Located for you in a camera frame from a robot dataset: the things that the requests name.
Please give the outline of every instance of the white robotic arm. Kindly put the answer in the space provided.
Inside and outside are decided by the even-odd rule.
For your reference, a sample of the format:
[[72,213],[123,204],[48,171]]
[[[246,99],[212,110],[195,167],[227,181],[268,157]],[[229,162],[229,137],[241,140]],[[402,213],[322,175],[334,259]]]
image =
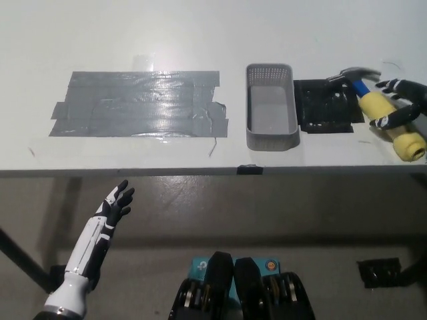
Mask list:
[[115,226],[131,208],[131,188],[124,192],[127,180],[104,199],[91,217],[74,247],[65,268],[64,282],[47,298],[43,311],[34,320],[83,319],[86,295],[97,285],[101,265],[109,249]]

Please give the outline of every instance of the hammer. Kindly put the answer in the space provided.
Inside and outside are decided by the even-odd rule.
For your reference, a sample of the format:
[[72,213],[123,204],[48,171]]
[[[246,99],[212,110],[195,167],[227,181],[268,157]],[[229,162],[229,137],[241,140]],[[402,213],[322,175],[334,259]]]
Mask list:
[[[362,79],[379,81],[381,72],[373,69],[352,67],[340,72],[339,75],[327,78],[329,85],[335,83],[349,85],[359,96],[359,106],[370,120],[387,116],[396,108],[380,92],[370,92]],[[415,161],[421,158],[427,149],[427,144],[417,132],[411,132],[406,126],[400,126],[386,131],[393,140],[393,148],[403,161]]]

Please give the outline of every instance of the yellow hammer handle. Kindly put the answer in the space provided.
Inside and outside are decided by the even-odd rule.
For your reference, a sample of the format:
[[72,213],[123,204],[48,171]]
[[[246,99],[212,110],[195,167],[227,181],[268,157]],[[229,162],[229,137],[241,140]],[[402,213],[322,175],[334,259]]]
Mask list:
[[[359,106],[370,120],[391,114],[396,108],[379,92],[369,92],[360,98]],[[410,132],[405,126],[387,130],[393,140],[393,148],[403,161],[415,161],[421,158],[427,149],[423,137],[417,132]]]

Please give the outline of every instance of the hammer head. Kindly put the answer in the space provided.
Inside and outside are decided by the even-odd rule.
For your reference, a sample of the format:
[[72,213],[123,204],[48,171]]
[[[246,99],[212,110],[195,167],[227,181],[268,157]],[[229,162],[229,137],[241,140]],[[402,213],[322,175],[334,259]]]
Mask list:
[[344,69],[340,72],[339,75],[329,77],[328,80],[330,83],[352,83],[357,80],[362,80],[362,78],[373,80],[378,82],[380,80],[381,72],[363,68],[363,67],[351,67]]

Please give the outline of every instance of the gray duct tape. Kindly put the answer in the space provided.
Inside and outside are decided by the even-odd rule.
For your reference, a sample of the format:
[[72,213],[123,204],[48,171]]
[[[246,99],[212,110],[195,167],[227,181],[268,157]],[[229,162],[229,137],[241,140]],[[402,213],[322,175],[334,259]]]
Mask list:
[[218,71],[74,72],[51,136],[227,137]]
[[56,106],[52,112],[51,119],[66,119],[68,116],[68,104],[65,102],[56,102]]
[[[90,119],[225,119],[225,106],[211,102],[191,105],[188,103],[120,103],[102,101],[92,111]],[[69,119],[68,104],[58,102],[51,119]]]
[[90,118],[96,105],[109,103],[186,103],[198,105],[212,102],[211,87],[179,89],[69,88],[65,98],[69,119]]
[[228,119],[56,120],[51,137],[227,137]]
[[73,72],[69,87],[219,87],[219,71]]

